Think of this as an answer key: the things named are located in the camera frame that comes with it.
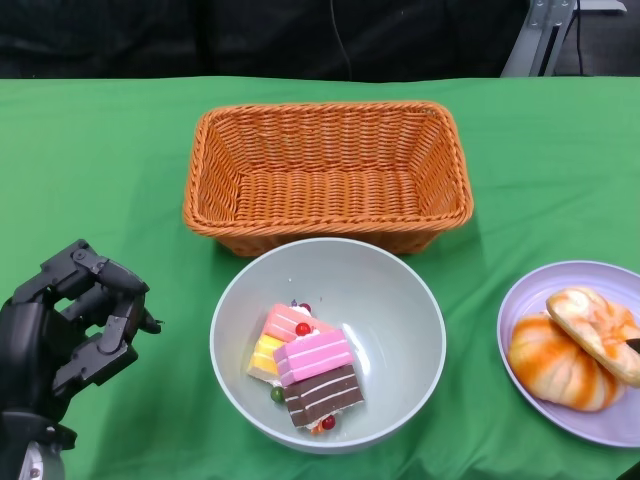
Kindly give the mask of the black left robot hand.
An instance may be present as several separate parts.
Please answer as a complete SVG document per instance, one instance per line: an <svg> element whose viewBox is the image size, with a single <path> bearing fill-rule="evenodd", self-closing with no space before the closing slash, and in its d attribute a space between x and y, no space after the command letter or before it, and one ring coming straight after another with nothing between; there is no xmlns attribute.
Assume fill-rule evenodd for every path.
<svg viewBox="0 0 640 480"><path fill-rule="evenodd" d="M148 285L78 240L43 262L1 307L1 408L59 422L71 399L138 358L140 331L161 324Z"/></svg>

